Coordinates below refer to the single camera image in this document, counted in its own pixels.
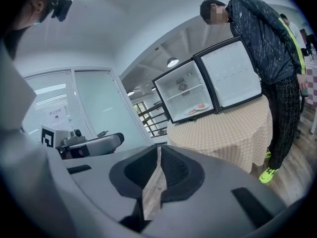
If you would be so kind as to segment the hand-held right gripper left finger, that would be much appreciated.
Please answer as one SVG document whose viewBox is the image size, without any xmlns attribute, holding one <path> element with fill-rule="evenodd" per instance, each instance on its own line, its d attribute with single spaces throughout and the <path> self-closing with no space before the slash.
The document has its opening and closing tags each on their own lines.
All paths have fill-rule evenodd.
<svg viewBox="0 0 317 238">
<path fill-rule="evenodd" d="M 109 172 L 109 179 L 121 196 L 136 200 L 133 212 L 120 223 L 138 233 L 148 225 L 144 218 L 143 189 L 157 168 L 157 146 L 152 145 L 137 154 L 116 163 Z"/>
</svg>

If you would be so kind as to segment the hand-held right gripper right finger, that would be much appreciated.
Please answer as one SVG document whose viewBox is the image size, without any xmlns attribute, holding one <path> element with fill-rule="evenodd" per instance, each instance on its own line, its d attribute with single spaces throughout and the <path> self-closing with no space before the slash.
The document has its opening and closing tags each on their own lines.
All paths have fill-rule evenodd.
<svg viewBox="0 0 317 238">
<path fill-rule="evenodd" d="M 169 146 L 161 147 L 160 166 L 166 180 L 166 190 L 161 194 L 162 203 L 187 200 L 205 180 L 200 163 Z"/>
</svg>

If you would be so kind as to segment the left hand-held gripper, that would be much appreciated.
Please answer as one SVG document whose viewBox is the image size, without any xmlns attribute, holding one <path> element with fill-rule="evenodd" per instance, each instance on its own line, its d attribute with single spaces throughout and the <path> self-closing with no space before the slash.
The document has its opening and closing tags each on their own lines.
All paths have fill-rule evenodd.
<svg viewBox="0 0 317 238">
<path fill-rule="evenodd" d="M 122 133 L 115 133 L 87 141 L 86 137 L 82 135 L 79 129 L 54 129 L 42 125 L 41 130 L 42 144 L 57 149 L 62 158 L 71 155 L 70 153 L 68 154 L 70 146 L 82 142 L 85 142 L 91 156 L 111 154 L 124 142 L 124 139 Z"/>
</svg>

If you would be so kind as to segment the black mini fridge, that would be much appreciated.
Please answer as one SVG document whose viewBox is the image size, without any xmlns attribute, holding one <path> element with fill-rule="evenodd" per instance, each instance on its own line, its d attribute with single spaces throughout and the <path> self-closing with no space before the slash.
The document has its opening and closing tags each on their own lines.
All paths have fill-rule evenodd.
<svg viewBox="0 0 317 238">
<path fill-rule="evenodd" d="M 262 95 L 260 77 L 242 37 L 234 37 L 193 55 L 153 80 L 171 123 L 217 114 Z M 188 109 L 210 107 L 187 116 Z"/>
</svg>

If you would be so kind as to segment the frosted glass door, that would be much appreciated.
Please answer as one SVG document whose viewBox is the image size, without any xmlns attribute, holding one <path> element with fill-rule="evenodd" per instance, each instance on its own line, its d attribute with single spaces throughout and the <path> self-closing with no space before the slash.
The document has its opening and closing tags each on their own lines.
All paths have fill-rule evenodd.
<svg viewBox="0 0 317 238">
<path fill-rule="evenodd" d="M 74 78 L 94 136 L 101 132 L 122 133 L 124 142 L 118 152 L 153 144 L 124 88 L 111 71 L 76 70 Z"/>
</svg>

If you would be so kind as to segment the black framed window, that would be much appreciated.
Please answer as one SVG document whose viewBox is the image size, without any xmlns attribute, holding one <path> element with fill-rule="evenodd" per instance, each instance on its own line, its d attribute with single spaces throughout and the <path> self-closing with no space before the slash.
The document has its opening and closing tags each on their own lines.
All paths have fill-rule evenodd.
<svg viewBox="0 0 317 238">
<path fill-rule="evenodd" d="M 136 103 L 133 105 L 134 109 L 136 110 L 137 114 L 139 115 L 140 113 L 143 113 L 147 110 L 144 102 L 139 102 L 139 103 Z M 147 118 L 149 118 L 150 115 L 148 113 L 144 114 L 144 115 L 141 115 L 139 116 L 140 120 L 143 121 Z"/>
</svg>

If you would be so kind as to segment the white paper sign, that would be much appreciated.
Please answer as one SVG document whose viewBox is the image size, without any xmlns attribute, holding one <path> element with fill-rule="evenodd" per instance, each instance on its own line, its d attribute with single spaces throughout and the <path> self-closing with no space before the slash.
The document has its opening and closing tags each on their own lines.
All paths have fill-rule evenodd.
<svg viewBox="0 0 317 238">
<path fill-rule="evenodd" d="M 55 129 L 71 130 L 64 105 L 57 105 L 45 110 L 48 126 Z"/>
</svg>

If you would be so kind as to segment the white window blinds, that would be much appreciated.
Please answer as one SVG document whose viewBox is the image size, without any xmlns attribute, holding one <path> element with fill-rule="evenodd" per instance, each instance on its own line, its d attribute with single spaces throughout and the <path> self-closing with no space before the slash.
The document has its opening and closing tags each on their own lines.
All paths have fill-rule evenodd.
<svg viewBox="0 0 317 238">
<path fill-rule="evenodd" d="M 32 139 L 41 140 L 42 125 L 48 126 L 45 110 L 57 105 L 65 106 L 71 130 L 79 129 L 86 139 L 93 138 L 79 108 L 70 70 L 34 75 L 26 81 L 35 91 L 36 98 L 22 127 Z"/>
</svg>

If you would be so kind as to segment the table with red checked cloth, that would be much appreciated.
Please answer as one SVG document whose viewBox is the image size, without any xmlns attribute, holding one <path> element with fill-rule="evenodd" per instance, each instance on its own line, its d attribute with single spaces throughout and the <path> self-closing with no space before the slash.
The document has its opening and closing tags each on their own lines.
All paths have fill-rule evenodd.
<svg viewBox="0 0 317 238">
<path fill-rule="evenodd" d="M 317 107 L 317 58 L 313 56 L 305 57 L 307 89 L 302 91 L 305 101 Z"/>
</svg>

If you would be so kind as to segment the black railing with wooden rail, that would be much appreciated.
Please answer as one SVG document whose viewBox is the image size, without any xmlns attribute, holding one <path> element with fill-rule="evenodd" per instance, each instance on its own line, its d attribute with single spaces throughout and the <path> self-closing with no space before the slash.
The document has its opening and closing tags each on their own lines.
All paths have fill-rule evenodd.
<svg viewBox="0 0 317 238">
<path fill-rule="evenodd" d="M 167 135 L 167 123 L 169 121 L 165 111 L 162 107 L 161 101 L 154 103 L 154 105 L 138 116 L 148 113 L 149 118 L 141 121 L 144 128 L 151 138 L 157 138 Z"/>
</svg>

